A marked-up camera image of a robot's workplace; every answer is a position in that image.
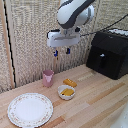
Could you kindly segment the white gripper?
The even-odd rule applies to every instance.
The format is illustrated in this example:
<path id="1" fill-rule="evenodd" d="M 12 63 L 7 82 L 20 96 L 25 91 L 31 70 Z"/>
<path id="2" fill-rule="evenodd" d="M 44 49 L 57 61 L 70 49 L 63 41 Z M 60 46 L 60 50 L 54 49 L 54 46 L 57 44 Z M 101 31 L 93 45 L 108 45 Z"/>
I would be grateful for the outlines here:
<path id="1" fill-rule="evenodd" d="M 66 54 L 70 54 L 71 45 L 77 44 L 80 41 L 80 34 L 62 34 L 59 29 L 47 33 L 47 45 L 49 47 L 67 47 Z M 58 50 L 55 48 L 54 56 L 58 56 Z"/>

